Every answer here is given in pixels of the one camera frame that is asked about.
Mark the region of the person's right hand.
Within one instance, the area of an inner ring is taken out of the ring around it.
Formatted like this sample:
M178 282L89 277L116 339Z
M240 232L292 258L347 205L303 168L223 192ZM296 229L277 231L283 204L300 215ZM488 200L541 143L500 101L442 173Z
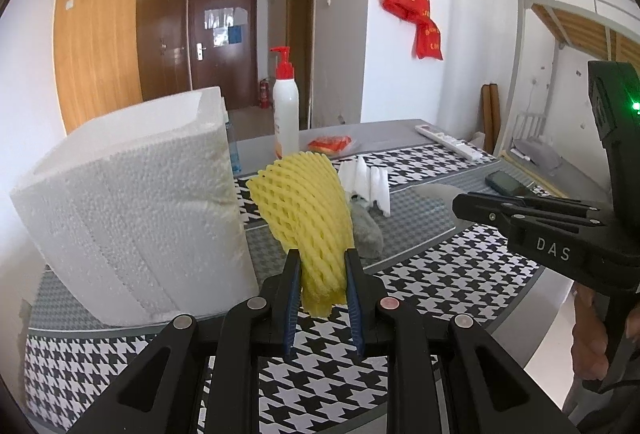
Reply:
M608 337L594 307L594 291L580 284L574 290L573 370L582 380L601 381L608 373Z

